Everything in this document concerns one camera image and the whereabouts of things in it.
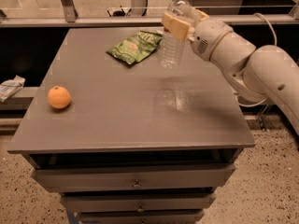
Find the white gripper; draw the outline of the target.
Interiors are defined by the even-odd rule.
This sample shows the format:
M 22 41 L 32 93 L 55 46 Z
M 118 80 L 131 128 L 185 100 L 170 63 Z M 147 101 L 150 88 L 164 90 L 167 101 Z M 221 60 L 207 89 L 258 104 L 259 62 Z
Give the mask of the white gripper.
M 192 19 L 171 12 L 163 14 L 162 24 L 164 29 L 179 41 L 185 42 L 194 33 L 194 40 L 191 42 L 193 52 L 202 60 L 209 61 L 214 49 L 233 28 L 222 21 L 209 19 L 209 16 L 199 9 L 194 11 L 193 19 L 199 22 L 195 31 Z

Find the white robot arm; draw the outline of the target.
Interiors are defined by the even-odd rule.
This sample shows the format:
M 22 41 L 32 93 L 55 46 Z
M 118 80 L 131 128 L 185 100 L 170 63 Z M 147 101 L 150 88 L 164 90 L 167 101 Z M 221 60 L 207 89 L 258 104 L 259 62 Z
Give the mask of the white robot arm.
M 162 24 L 174 38 L 189 40 L 202 60 L 215 64 L 243 99 L 271 100 L 298 128 L 299 67 L 285 50 L 276 45 L 256 48 L 231 26 L 193 7 L 178 14 L 166 11 Z

